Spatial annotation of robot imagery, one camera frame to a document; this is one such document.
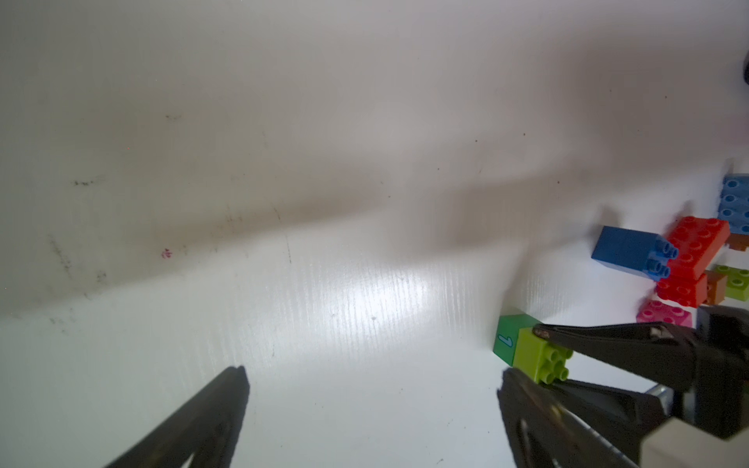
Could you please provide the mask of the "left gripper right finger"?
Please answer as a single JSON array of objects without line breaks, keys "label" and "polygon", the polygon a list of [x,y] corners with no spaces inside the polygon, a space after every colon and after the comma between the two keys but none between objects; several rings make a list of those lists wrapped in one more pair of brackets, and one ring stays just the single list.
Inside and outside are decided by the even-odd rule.
[{"label": "left gripper right finger", "polygon": [[503,372],[497,401],[517,467],[634,465],[520,370]]}]

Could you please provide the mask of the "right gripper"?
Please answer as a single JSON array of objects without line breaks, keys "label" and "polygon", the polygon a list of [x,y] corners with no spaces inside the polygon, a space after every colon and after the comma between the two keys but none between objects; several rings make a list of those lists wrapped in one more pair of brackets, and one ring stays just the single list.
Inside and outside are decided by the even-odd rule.
[{"label": "right gripper", "polygon": [[666,385],[673,390],[666,414],[659,398],[577,380],[544,388],[632,462],[643,440],[669,417],[720,439],[746,426],[748,312],[729,306],[698,309],[693,328],[667,323],[600,327],[538,324],[532,333],[552,344]]}]

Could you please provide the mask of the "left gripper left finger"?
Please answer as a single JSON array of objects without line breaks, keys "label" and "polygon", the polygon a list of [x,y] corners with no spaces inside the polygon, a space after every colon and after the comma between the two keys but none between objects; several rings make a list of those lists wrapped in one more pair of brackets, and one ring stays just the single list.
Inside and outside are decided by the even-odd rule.
[{"label": "left gripper left finger", "polygon": [[228,367],[111,467],[228,467],[251,392],[244,367]]}]

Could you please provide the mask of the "lime green lego brick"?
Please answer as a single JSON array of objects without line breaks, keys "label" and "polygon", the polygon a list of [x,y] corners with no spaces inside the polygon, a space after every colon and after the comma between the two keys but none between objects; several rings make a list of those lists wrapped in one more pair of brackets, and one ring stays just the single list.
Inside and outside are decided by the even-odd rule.
[{"label": "lime green lego brick", "polygon": [[573,351],[537,337],[532,328],[520,329],[513,368],[524,372],[535,383],[552,384],[569,378],[567,362]]}]

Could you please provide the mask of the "small red lego brick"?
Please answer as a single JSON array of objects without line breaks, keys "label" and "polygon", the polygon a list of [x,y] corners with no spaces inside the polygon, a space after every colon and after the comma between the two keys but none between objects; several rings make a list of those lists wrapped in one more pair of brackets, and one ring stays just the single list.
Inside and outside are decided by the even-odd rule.
[{"label": "small red lego brick", "polygon": [[662,300],[698,308],[707,300],[707,276],[702,274],[696,280],[670,276],[657,283],[655,293]]}]

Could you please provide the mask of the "orange brown lego brick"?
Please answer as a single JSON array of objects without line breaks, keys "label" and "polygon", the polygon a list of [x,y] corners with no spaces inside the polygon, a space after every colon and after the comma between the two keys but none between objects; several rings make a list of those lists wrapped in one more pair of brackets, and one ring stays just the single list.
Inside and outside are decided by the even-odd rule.
[{"label": "orange brown lego brick", "polygon": [[707,271],[707,305],[721,304],[726,298],[728,275],[716,271]]}]

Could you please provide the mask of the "dark blue lego brick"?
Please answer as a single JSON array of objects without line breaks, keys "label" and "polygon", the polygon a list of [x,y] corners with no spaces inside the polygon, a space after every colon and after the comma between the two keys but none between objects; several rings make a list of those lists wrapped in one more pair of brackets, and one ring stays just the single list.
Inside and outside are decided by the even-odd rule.
[{"label": "dark blue lego brick", "polygon": [[647,277],[641,268],[645,249],[655,235],[658,234],[604,226],[591,259],[613,269]]},{"label": "dark blue lego brick", "polygon": [[660,235],[655,235],[645,249],[641,270],[655,282],[667,279],[671,274],[669,261],[679,256],[679,250]]}]

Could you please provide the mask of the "red long lego brick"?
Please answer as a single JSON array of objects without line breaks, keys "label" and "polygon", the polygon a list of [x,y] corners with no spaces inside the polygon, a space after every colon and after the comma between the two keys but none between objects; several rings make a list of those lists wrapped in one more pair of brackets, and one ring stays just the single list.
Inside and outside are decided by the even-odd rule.
[{"label": "red long lego brick", "polygon": [[667,240],[679,251],[668,266],[671,275],[696,280],[713,261],[731,232],[729,222],[717,218],[684,216],[667,236]]}]

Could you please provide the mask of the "dark green lego brick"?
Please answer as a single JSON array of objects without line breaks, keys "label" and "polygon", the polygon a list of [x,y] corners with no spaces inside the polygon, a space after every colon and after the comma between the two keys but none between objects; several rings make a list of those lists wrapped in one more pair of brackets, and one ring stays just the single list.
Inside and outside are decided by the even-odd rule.
[{"label": "dark green lego brick", "polygon": [[513,366],[517,340],[522,329],[534,327],[540,321],[528,314],[503,315],[497,323],[493,354],[508,366]]}]

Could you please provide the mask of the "pink lego brick upper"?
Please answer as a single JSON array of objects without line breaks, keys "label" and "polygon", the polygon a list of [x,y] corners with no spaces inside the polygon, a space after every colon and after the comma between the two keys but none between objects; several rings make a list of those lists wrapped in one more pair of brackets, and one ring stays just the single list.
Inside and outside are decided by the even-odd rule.
[{"label": "pink lego brick upper", "polygon": [[666,304],[660,300],[646,300],[636,315],[637,323],[667,323],[681,327],[692,328],[694,318],[692,312]]}]

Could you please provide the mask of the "lime lego brick right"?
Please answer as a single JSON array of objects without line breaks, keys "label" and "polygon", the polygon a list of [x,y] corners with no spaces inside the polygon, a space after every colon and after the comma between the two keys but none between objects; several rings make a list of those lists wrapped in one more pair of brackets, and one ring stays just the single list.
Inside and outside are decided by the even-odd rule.
[{"label": "lime lego brick right", "polygon": [[732,300],[747,302],[749,298],[749,270],[727,265],[716,265],[716,273],[727,276],[726,297]]}]

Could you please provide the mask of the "light blue long lego brick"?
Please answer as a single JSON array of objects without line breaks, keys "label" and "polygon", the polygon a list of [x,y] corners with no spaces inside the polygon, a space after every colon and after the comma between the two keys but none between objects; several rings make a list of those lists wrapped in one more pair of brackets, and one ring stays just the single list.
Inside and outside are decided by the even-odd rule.
[{"label": "light blue long lego brick", "polygon": [[749,233],[749,177],[747,174],[726,175],[717,210],[719,220],[729,224],[732,234]]}]

